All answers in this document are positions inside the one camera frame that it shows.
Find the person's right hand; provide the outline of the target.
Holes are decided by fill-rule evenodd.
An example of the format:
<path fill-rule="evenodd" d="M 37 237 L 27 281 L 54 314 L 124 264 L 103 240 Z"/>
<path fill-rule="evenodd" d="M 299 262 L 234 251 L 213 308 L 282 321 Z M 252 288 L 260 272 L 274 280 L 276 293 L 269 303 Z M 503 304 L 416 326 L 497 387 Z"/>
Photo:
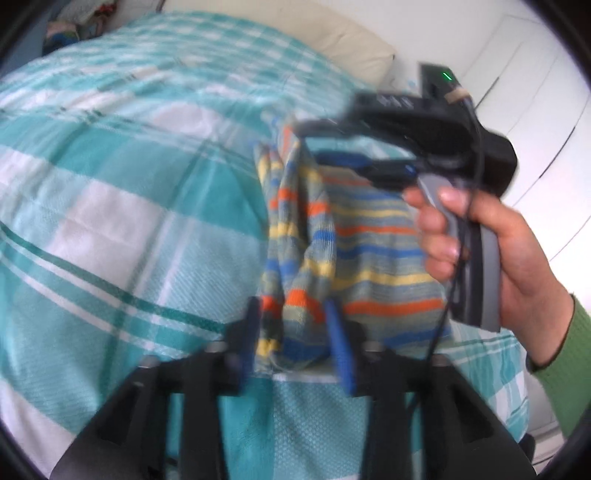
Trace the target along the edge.
<path fill-rule="evenodd" d="M 417 228 L 425 251 L 425 269 L 440 282 L 449 281 L 467 251 L 447 234 L 443 213 L 429 204 L 421 190 L 410 187 L 405 201 L 418 210 Z M 498 236 L 501 260 L 500 323 L 511 330 L 538 366 L 558 352 L 574 311 L 571 294 L 553 274 L 534 233 L 524 217 L 497 197 L 479 191 L 470 194 L 453 187 L 439 190 L 443 206 L 488 227 Z"/>

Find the green sleeved right forearm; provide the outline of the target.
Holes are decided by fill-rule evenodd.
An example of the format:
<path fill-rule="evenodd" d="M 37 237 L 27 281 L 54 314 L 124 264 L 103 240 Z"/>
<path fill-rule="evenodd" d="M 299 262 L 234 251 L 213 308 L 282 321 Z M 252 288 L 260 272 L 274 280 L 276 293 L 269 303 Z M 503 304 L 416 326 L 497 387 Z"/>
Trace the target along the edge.
<path fill-rule="evenodd" d="M 544 366 L 527 358 L 527 368 L 542 385 L 565 438 L 575 431 L 591 396 L 590 316 L 574 295 L 572 299 L 573 316 L 556 355 Z"/>

